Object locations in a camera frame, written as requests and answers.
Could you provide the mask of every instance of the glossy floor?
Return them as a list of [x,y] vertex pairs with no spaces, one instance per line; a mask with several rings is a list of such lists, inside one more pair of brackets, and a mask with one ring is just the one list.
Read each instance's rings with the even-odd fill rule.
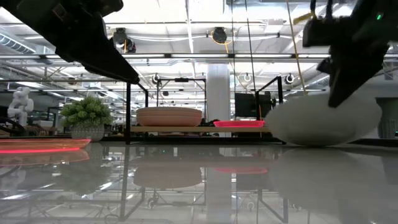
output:
[[3,154],[0,223],[398,223],[391,150],[100,142]]

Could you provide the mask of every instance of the white humanoid robot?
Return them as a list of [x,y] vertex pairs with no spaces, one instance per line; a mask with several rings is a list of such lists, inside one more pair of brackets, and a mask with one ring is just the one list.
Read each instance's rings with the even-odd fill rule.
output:
[[30,88],[18,87],[17,91],[12,94],[12,102],[8,107],[7,114],[9,118],[18,118],[21,126],[27,124],[27,113],[33,111],[33,100],[29,99]]

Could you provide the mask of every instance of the white planter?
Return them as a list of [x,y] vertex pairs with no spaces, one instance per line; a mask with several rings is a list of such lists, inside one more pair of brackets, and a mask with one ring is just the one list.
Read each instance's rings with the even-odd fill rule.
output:
[[74,126],[72,127],[72,138],[73,139],[91,139],[91,142],[100,141],[104,137],[104,125],[83,127]]

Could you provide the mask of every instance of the black monitor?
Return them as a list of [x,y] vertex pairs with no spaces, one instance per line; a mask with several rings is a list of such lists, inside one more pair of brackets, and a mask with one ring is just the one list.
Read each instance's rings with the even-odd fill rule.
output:
[[[266,91],[260,95],[261,116],[265,117],[272,109],[271,93]],[[250,93],[235,93],[235,115],[237,117],[255,118],[256,97]]]

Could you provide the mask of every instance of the potted plant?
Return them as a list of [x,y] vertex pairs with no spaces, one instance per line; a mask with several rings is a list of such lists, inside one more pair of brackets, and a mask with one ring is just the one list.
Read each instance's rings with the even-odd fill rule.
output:
[[90,138],[100,141],[104,136],[104,124],[112,123],[109,108],[92,96],[66,105],[61,111],[65,117],[64,126],[72,127],[72,138]]

